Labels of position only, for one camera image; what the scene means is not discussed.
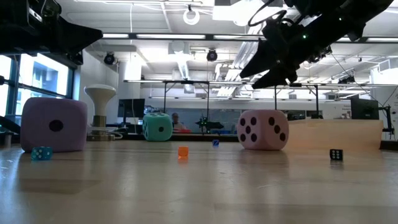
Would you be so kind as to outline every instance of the small dark blue die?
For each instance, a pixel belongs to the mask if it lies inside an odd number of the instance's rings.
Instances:
[[[218,147],[219,144],[220,144],[220,140],[217,140],[217,139],[213,140],[213,146]]]
[[[34,161],[45,161],[50,160],[52,157],[52,148],[51,147],[34,147],[32,153],[30,154],[30,158]]]
[[[330,159],[342,161],[343,160],[343,150],[342,149],[330,149]]]

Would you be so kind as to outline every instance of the pink foam die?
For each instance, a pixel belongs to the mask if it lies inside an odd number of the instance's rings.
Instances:
[[[280,111],[245,111],[238,121],[238,138],[245,149],[281,150],[289,138],[289,123]]]
[[[84,102],[30,98],[21,119],[21,148],[52,147],[53,152],[81,151],[86,144],[87,105]]]

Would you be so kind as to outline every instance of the large foam die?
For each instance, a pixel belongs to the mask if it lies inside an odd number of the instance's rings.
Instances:
[[[144,116],[142,131],[147,141],[167,141],[173,134],[170,116],[164,113],[151,113]]]
[[[87,105],[84,102],[30,98],[22,110],[21,147],[52,147],[53,152],[81,151],[86,144]]]
[[[281,150],[289,139],[289,123],[276,110],[251,110],[238,121],[239,142],[245,149]]]

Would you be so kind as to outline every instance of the table surface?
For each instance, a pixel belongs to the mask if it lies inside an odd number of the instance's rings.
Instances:
[[[188,160],[177,159],[189,146]],[[0,223],[397,223],[398,154],[89,142],[31,161],[0,149]]]

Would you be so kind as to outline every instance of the small blue die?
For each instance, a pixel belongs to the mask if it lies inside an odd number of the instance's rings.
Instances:
[[[50,160],[52,157],[52,148],[51,147],[34,147],[32,153],[30,154],[30,158],[34,161],[43,161]]]
[[[213,146],[218,147],[219,144],[220,144],[220,140],[217,140],[217,139],[213,140]]]

